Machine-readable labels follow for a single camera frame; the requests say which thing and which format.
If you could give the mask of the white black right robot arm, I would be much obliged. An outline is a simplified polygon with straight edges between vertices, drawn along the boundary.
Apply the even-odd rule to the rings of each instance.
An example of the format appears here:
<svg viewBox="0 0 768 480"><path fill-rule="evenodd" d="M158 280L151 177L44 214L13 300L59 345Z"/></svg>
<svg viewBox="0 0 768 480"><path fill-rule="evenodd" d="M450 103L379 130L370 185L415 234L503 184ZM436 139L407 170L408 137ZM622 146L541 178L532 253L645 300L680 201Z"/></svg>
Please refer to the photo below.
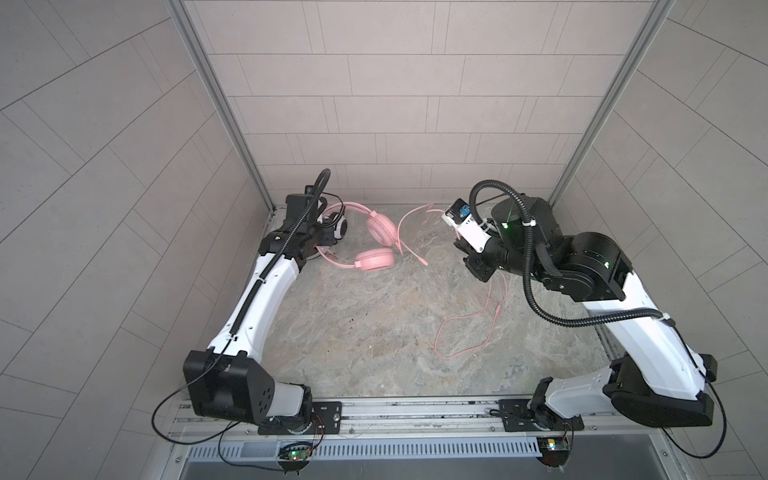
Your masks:
<svg viewBox="0 0 768 480"><path fill-rule="evenodd" d="M625 351L591 374L542 379L527 406L541 428L607 413L651 428L712 424L715 403L707 386L716 378L716 360L687 346L613 239L563 234L545 200L498 180L478 182L443 219L455 229L454 244L475 278L518 275L540 318L563 328L604 325Z"/></svg>

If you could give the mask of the white black gaming headphones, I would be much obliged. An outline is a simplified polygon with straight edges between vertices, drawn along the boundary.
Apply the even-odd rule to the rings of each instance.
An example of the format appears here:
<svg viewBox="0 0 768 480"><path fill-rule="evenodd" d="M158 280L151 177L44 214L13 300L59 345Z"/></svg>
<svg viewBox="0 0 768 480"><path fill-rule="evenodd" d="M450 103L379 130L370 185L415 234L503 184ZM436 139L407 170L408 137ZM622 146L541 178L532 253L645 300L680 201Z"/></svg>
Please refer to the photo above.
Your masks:
<svg viewBox="0 0 768 480"><path fill-rule="evenodd" d="M343 239L348 229L348 222L341 212L332 212L327 218L327 223L332 228L332 236L335 242Z"/></svg>

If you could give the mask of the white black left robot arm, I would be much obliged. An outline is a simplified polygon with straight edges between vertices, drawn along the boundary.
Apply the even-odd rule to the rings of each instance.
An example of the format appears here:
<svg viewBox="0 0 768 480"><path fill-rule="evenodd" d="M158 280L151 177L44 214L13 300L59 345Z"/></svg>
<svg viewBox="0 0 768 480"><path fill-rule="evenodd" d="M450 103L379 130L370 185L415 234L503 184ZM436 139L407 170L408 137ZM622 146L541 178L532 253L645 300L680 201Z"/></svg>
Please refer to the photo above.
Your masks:
<svg viewBox="0 0 768 480"><path fill-rule="evenodd" d="M282 301L324 238L321 194L330 178L326 168L302 193L286 197L286 218L262 239L229 320L206 349L186 357L183 374L196 415L292 431L312 422L311 389L275 380L261 360Z"/></svg>

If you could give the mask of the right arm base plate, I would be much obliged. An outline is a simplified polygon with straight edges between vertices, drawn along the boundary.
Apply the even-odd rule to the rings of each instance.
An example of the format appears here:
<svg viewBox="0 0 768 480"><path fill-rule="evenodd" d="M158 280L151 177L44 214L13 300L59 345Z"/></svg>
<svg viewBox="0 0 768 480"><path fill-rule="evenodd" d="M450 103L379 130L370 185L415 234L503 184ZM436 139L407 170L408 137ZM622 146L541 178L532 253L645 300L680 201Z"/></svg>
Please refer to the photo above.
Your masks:
<svg viewBox="0 0 768 480"><path fill-rule="evenodd" d="M498 407L489 411L502 420L506 432L561 432L582 431L585 426L580 416L561 417L541 402L532 399L501 399Z"/></svg>

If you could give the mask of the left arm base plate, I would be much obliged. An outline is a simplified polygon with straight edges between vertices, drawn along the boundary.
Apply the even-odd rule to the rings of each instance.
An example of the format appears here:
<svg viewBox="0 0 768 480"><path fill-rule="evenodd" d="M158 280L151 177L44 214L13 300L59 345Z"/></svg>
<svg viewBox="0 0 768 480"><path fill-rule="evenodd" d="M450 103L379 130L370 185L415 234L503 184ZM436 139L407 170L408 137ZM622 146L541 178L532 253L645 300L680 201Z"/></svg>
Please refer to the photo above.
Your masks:
<svg viewBox="0 0 768 480"><path fill-rule="evenodd" d="M268 417L258 426L259 435L338 434L343 404L340 401L313 401L304 404L295 416Z"/></svg>

